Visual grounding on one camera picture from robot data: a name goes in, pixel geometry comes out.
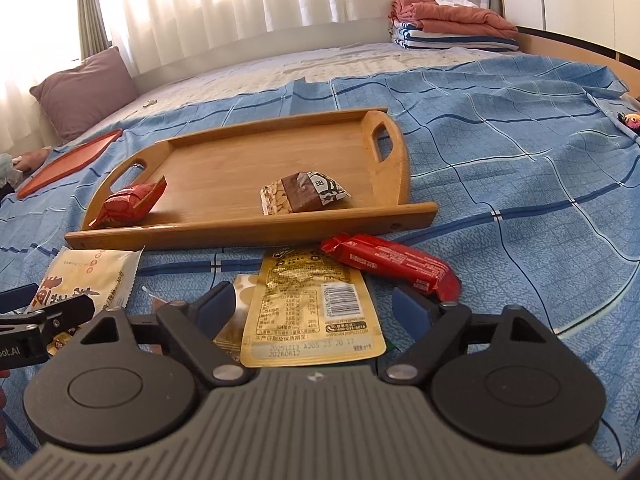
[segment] pink blanket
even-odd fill
[[[394,0],[389,17],[426,32],[515,38],[518,29],[500,14],[478,7],[441,6],[435,0]]]

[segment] orange tray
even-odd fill
[[[139,250],[298,244],[338,232],[383,234],[427,227],[437,204],[409,204],[409,157],[386,108],[323,112],[236,124],[160,140],[111,171],[89,203],[75,249]],[[384,159],[377,137],[393,143]],[[131,166],[135,184],[167,181],[164,195],[136,227],[89,224]],[[319,171],[352,198],[320,211],[265,216],[260,188],[299,171]]]
[[[80,144],[80,146],[69,150],[27,180],[18,190],[16,196],[21,200],[31,193],[48,186],[52,182],[82,170],[82,168],[98,158],[102,152],[107,149],[107,146],[121,135],[121,129],[113,130],[112,132],[103,134],[90,142]]]

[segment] bed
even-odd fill
[[[640,147],[616,119],[636,104],[625,91],[600,66],[392,44],[281,56],[178,82],[52,154],[124,128],[87,168],[23,201],[2,201],[0,287],[38,282],[103,177],[156,140],[287,114],[387,106],[410,153],[412,202],[440,205],[432,227],[392,237],[447,260],[475,312],[524,305],[591,367],[607,391],[593,447],[618,468],[640,449]],[[261,256],[259,248],[146,252],[127,311],[149,312],[143,287],[191,301],[238,272],[256,273]],[[386,338],[405,350],[412,340],[391,313],[391,286],[367,283]],[[9,439],[1,456],[13,466],[37,448],[21,401],[34,372],[13,370],[2,385]]]

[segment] stuffed toy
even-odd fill
[[[618,114],[618,120],[636,134],[640,134],[640,114]]]

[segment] blue checkered bedsheet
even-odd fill
[[[156,140],[225,124],[353,107],[387,106],[411,158],[412,202],[440,205],[432,227],[399,241],[447,260],[476,312],[529,308],[606,386],[594,448],[612,466],[640,449],[640,147],[617,123],[625,86],[607,69],[539,56],[503,56],[455,67],[293,81],[281,88],[191,104],[113,126],[123,136],[87,168],[0,205],[0,288],[39,282],[75,230],[104,176]],[[55,150],[53,156],[65,152]],[[145,253],[129,300],[148,312],[142,286],[194,300],[238,272],[257,272],[259,249]],[[369,280],[386,337],[391,287]],[[4,381],[17,466],[36,449],[21,392],[34,368]]]

